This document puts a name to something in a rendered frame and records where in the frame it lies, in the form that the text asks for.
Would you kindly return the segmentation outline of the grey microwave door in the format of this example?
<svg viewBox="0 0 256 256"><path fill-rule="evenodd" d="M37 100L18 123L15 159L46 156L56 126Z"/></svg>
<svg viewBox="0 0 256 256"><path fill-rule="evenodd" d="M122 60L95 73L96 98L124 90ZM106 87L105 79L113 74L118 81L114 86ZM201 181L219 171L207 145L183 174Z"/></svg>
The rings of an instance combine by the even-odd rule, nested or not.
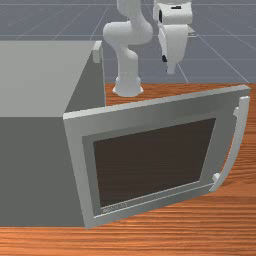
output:
<svg viewBox="0 0 256 256"><path fill-rule="evenodd" d="M246 85L64 114L85 227L216 191L242 143Z"/></svg>

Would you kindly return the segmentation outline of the grey microwave oven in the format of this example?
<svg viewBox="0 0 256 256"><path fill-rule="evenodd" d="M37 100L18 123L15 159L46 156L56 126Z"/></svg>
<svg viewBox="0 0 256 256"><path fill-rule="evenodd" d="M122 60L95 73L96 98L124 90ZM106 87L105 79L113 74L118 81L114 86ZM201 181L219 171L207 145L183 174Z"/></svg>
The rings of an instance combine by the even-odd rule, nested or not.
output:
<svg viewBox="0 0 256 256"><path fill-rule="evenodd" d="M80 226L64 114L105 104L99 41L0 41L0 227Z"/></svg>

